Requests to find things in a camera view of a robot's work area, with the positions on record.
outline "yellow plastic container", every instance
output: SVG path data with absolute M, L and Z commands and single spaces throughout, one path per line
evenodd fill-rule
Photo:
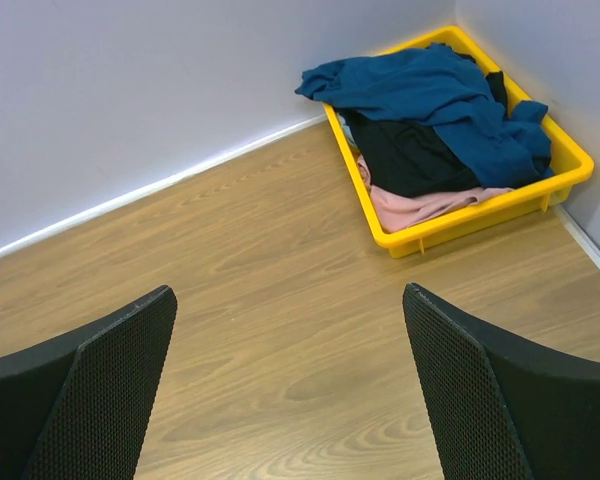
M 471 54 L 485 74 L 501 70 L 478 45 L 456 26 L 443 27 L 381 52 L 381 54 L 397 52 L 405 48 L 423 48 L 432 42 L 446 43 L 458 53 Z M 509 94 L 509 111 L 521 100 L 529 100 L 529 96 L 506 74 L 504 83 Z M 324 108 L 373 238 L 378 245 L 389 249 L 389 254 L 394 258 L 417 251 L 424 253 L 425 248 L 526 215 L 535 210 L 546 211 L 550 205 L 566 200 L 571 187 L 587 180 L 593 172 L 591 157 L 547 116 L 542 122 L 542 126 L 551 139 L 551 168 L 555 172 L 553 177 L 492 198 L 480 205 L 465 207 L 399 232 L 387 233 L 380 226 L 369 193 L 358 172 L 357 153 L 347 143 L 333 108 L 329 105 L 324 105 Z

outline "wood grain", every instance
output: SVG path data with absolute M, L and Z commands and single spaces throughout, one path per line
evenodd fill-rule
M 439 479 L 410 281 L 600 361 L 600 273 L 552 214 L 391 259 L 324 124 L 0 259 L 0 355 L 166 283 L 137 478 Z

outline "pink cloth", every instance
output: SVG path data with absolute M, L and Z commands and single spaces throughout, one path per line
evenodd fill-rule
M 403 230 L 445 213 L 469 205 L 477 205 L 497 195 L 511 192 L 511 188 L 472 188 L 464 192 L 439 192 L 415 198 L 400 197 L 371 184 L 371 173 L 362 155 L 358 157 L 358 169 L 367 188 L 371 203 L 382 227 L 389 233 Z

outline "baseboard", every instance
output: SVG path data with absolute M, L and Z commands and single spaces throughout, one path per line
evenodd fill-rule
M 589 235 L 587 235 L 586 232 L 580 228 L 580 225 L 576 223 L 573 217 L 569 215 L 569 213 L 562 208 L 561 205 L 554 206 L 553 212 L 560 219 L 564 225 L 564 228 L 567 229 L 574 240 L 578 242 L 578 245 L 580 245 L 585 253 L 589 255 L 591 261 L 593 261 L 593 263 L 595 263 L 600 270 L 600 248 L 593 242 L 593 240 L 591 240 Z
M 73 215 L 72 217 L 65 218 L 64 220 L 61 220 L 58 223 L 49 225 L 48 227 L 45 227 L 42 230 L 38 230 L 37 232 L 27 235 L 26 237 L 16 240 L 15 242 L 5 245 L 4 247 L 0 248 L 0 257 L 8 255 L 9 253 L 13 253 L 16 250 L 20 250 L 21 248 L 27 247 L 41 240 L 44 240 L 45 238 L 57 235 L 58 233 L 68 230 L 71 227 L 75 227 L 76 225 L 80 225 L 81 223 L 84 223 L 88 220 L 99 217 L 100 215 L 104 215 L 105 213 L 115 210 L 116 208 L 120 208 L 124 205 L 135 202 L 136 200 L 146 197 L 147 195 L 151 195 L 152 193 L 156 193 L 167 187 L 175 185 L 176 183 L 181 182 L 182 180 L 190 178 L 198 173 L 204 172 L 205 170 L 208 170 L 222 163 L 228 162 L 229 160 L 233 160 L 234 158 L 240 157 L 245 153 L 249 153 L 253 150 L 263 147 L 268 143 L 275 142 L 276 140 L 279 140 L 283 137 L 299 132 L 300 130 L 304 130 L 305 128 L 308 128 L 312 125 L 316 125 L 324 121 L 325 118 L 325 115 L 322 114 L 310 118 L 309 120 L 304 120 L 300 123 L 291 125 L 290 127 L 272 133 L 271 135 L 262 137 L 240 148 L 236 148 L 228 152 L 223 152 L 220 155 L 208 158 L 203 162 L 197 163 L 196 165 L 187 168 L 186 170 L 183 170 L 182 172 L 176 173 L 175 175 L 171 175 L 170 177 L 158 180 L 157 182 L 138 188 L 137 190 L 134 190 L 132 192 L 125 193 L 124 195 L 116 197 L 107 202 L 101 203 L 100 205 L 96 205 L 95 207 L 85 210 L 84 212 L 80 212 L 77 215 Z

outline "wall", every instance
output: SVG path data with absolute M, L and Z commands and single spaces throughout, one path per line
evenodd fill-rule
M 0 247 L 319 115 L 303 69 L 453 0 L 0 0 Z
M 600 247 L 600 1 L 458 0 L 458 24 L 591 154 L 567 210 Z

